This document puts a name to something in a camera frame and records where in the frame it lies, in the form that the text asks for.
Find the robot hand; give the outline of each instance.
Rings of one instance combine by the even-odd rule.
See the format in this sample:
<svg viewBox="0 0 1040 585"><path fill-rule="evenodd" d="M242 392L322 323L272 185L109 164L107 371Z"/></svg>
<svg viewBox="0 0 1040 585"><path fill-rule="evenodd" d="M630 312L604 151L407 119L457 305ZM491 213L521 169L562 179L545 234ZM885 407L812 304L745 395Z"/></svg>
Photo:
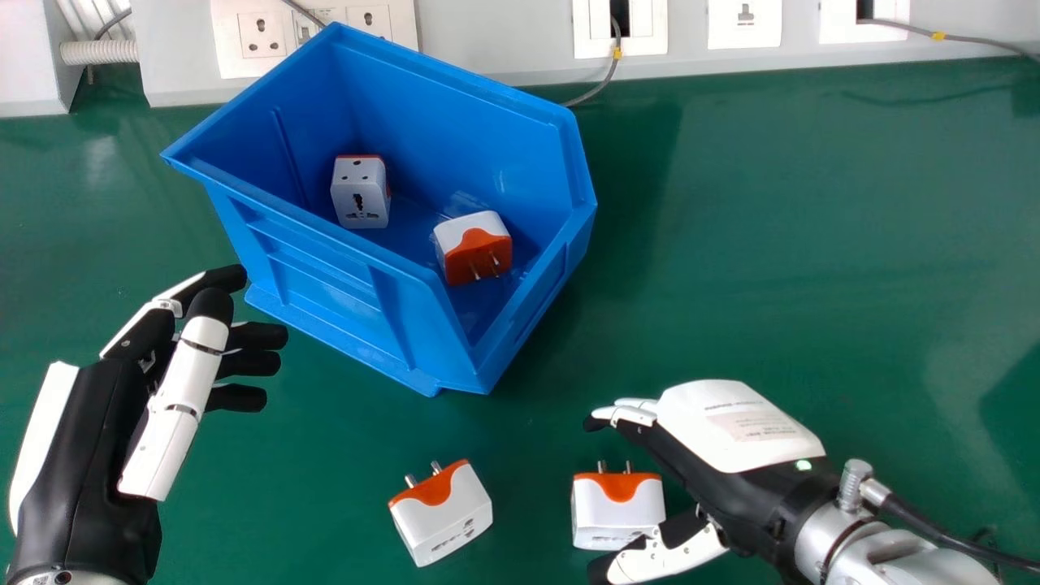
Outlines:
<svg viewBox="0 0 1040 585"><path fill-rule="evenodd" d="M808 429L740 382L703 380L659 400L621 399L586 419L646 449L697 501L619 553L589 565L595 584L677 575L727 551L757 555L785 583L996 585L974 558L1040 574L1040 563L959 540L851 460L838 475ZM899 516L929 540L893 530Z"/></svg>
<svg viewBox="0 0 1040 585"><path fill-rule="evenodd" d="M17 536L7 585L144 585L165 499L204 412L257 412L266 392L227 376L271 376L280 325L232 324L231 265L156 296L86 367L51 364L11 482ZM184 327L176 332L177 320Z"/></svg>

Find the blue container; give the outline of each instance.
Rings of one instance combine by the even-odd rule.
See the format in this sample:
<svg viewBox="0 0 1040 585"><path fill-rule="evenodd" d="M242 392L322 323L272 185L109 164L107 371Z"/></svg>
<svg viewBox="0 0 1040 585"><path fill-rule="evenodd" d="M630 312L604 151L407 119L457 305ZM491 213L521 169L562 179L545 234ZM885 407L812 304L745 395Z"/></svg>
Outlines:
<svg viewBox="0 0 1040 585"><path fill-rule="evenodd" d="M347 231L341 154L379 154L390 226ZM251 305L425 396L488 393L584 256L596 210L566 108L342 25L328 27L162 153L202 181ZM493 209L500 279L448 287L432 233Z"/></svg>

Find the gray cable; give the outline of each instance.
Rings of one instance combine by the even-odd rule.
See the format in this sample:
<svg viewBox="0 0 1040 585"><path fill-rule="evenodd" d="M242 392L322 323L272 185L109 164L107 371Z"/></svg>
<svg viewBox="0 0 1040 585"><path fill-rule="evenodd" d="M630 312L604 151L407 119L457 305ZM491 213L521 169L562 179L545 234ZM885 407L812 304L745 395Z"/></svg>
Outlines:
<svg viewBox="0 0 1040 585"><path fill-rule="evenodd" d="M578 104L582 104L598 96L600 92L606 88L606 86L610 83L610 80L614 79L614 72L618 70L618 61L621 60L621 25L618 24L617 19L610 17L610 26L614 27L614 37L616 41L614 43L614 54L610 55L610 70L606 72L606 77L599 82L599 85L596 85L592 90L589 90L573 100L568 100L560 105L565 107L574 107Z"/></svg>
<svg viewBox="0 0 1040 585"><path fill-rule="evenodd" d="M1013 43L1005 43L1003 41L993 41L992 39L983 39L982 36L961 36L960 34L946 34L945 32L940 32L937 30L929 30L927 28L920 28L919 26L912 26L909 24L903 24L901 22L887 21L883 19L860 19L856 21L859 24L878 24L881 26L888 26L891 28L902 28L903 30L909 30L917 34L924 34L925 36L931 36L936 41L957 41L959 43L974 43L977 45L989 45L990 47L996 47L998 49L1004 49L1006 51L1011 51L1012 53L1018 53L1019 55L1033 59L1040 63L1040 56L1033 53L1029 49L1015 45Z"/></svg>
<svg viewBox="0 0 1040 585"><path fill-rule="evenodd" d="M321 19L315 17L310 10L308 10L307 8L301 6L294 0L282 0L282 2L285 2L293 10L295 10L295 11L300 12L301 15L304 15L305 17L307 17L312 23L315 24L315 26L318 27L318 30L321 30L322 28L324 28L324 23L321 22Z"/></svg>
<svg viewBox="0 0 1040 585"><path fill-rule="evenodd" d="M104 36L106 32L111 30L113 26L123 22L123 19L129 17L131 11L133 11L133 8L127 8L126 10L123 10L122 12L112 17L112 20L106 22L101 26L100 29L98 29L98 33L94 35L94 40L101 41L101 37Z"/></svg>

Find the green table surface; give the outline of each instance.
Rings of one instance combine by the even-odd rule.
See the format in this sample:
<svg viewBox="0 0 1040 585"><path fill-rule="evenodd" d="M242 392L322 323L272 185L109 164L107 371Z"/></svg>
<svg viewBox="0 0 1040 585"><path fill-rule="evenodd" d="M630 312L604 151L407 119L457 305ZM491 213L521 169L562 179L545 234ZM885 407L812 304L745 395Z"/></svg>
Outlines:
<svg viewBox="0 0 1040 585"><path fill-rule="evenodd" d="M132 69L102 69L73 115L0 121L0 469L48 362L88 363L152 295L235 261L202 186L158 156L212 110L150 109ZM572 474L652 467L582 418L700 378L748 382L836 461L1040 557L1040 70L622 82L577 116L592 245L495 391L425 399L295 333L262 414L202 425L153 583L581 583ZM387 501L464 457L495 524L418 569ZM0 558L12 545L2 531ZM730 556L673 581L779 579Z"/></svg>

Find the printed label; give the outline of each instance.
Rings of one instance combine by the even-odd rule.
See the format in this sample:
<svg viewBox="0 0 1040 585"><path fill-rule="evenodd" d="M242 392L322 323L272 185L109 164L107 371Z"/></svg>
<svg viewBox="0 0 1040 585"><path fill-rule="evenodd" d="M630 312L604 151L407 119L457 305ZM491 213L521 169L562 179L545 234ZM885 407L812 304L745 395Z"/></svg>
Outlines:
<svg viewBox="0 0 1040 585"><path fill-rule="evenodd" d="M802 431L781 412L750 411L730 412L708 416L708 421L729 433L737 442L756 440L792 439Z"/></svg>

